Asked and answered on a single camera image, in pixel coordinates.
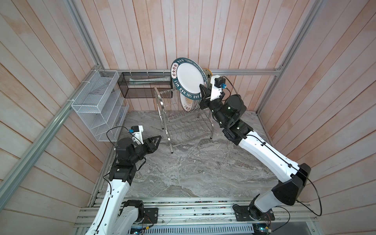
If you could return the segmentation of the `star pattern orange rim plate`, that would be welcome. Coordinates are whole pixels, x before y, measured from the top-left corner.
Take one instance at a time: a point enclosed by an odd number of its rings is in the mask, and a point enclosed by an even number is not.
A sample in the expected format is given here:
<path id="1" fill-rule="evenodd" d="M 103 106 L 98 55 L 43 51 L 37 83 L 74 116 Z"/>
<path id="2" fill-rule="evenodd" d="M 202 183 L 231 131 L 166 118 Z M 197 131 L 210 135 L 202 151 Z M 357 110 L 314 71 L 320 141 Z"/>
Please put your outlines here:
<path id="1" fill-rule="evenodd" d="M 206 75 L 207 79 L 210 80 L 211 77 L 212 77 L 212 72 L 207 68 L 203 68 L 203 71 L 204 71 L 204 74 Z"/>

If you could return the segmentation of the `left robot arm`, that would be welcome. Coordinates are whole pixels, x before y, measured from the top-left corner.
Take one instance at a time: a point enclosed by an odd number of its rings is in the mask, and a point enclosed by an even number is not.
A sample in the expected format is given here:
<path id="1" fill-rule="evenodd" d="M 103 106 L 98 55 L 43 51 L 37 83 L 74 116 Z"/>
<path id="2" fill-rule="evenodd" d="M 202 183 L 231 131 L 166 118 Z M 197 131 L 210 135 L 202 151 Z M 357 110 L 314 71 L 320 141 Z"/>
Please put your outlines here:
<path id="1" fill-rule="evenodd" d="M 123 138 L 116 143 L 117 159 L 108 174 L 106 194 L 87 235 L 126 235 L 135 222 L 144 220 L 144 203 L 124 201 L 124 197 L 139 170 L 136 163 L 154 153 L 161 139 L 160 135 L 141 142 L 137 138 Z"/>

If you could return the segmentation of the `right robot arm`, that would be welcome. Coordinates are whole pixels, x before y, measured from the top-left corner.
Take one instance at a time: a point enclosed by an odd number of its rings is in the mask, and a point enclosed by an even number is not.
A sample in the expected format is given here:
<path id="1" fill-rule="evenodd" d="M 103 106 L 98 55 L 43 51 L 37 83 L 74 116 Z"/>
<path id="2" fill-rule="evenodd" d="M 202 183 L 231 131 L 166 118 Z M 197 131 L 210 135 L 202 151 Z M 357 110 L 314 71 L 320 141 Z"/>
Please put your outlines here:
<path id="1" fill-rule="evenodd" d="M 275 206 L 295 204 L 306 186 L 311 168 L 287 158 L 264 141 L 247 123 L 241 120 L 246 107 L 240 95 L 232 95 L 226 101 L 220 97 L 221 89 L 211 90 L 200 85 L 200 108 L 209 108 L 214 120 L 222 128 L 224 136 L 236 146 L 248 151 L 267 166 L 277 177 L 278 184 L 263 195 L 257 195 L 247 208 L 247 215 L 260 220 Z"/>

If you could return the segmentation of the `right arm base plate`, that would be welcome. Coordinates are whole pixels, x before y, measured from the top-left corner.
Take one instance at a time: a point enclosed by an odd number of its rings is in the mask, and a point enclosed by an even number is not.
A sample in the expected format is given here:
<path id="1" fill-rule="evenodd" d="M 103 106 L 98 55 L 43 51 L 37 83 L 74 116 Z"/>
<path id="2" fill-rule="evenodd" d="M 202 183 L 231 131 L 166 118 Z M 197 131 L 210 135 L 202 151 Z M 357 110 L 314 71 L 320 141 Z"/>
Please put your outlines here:
<path id="1" fill-rule="evenodd" d="M 268 212 L 258 215 L 252 215 L 249 211 L 249 206 L 240 206 L 234 204 L 232 209 L 235 213 L 237 221 L 274 221 L 275 215 L 274 212 L 270 209 Z"/>

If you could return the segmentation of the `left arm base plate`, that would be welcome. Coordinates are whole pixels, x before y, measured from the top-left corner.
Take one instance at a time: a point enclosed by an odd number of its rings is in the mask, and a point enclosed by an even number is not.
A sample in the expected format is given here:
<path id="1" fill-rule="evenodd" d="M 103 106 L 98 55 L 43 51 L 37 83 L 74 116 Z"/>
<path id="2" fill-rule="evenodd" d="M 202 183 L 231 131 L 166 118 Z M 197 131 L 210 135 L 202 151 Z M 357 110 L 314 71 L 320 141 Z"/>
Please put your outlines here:
<path id="1" fill-rule="evenodd" d="M 158 208 L 145 208 L 141 212 L 140 208 L 133 206 L 124 207 L 119 211 L 119 219 L 128 219 L 133 223 L 139 224 L 142 222 L 156 224 L 158 221 Z"/>

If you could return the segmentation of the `orange sunburst plate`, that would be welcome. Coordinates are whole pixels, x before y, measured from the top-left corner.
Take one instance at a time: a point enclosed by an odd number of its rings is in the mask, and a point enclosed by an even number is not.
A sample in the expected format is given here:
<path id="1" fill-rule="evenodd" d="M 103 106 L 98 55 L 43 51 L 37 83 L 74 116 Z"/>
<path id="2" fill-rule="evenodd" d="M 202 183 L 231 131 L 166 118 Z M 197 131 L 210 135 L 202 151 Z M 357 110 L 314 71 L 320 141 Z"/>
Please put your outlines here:
<path id="1" fill-rule="evenodd" d="M 182 108 L 186 112 L 193 112 L 196 110 L 200 110 L 199 100 L 189 99 L 185 97 L 183 94 L 180 94 L 180 102 L 181 102 Z"/>

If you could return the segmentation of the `white plate dark green rim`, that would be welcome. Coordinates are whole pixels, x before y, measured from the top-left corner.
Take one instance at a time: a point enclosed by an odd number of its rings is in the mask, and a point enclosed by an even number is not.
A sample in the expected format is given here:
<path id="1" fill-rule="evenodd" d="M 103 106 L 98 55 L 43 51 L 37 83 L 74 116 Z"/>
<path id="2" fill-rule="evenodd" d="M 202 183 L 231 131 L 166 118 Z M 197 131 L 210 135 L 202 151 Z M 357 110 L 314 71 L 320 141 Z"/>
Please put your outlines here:
<path id="1" fill-rule="evenodd" d="M 186 98 L 201 100 L 200 85 L 208 87 L 207 76 L 193 60 L 180 57 L 173 61 L 170 76 L 175 88 Z"/>

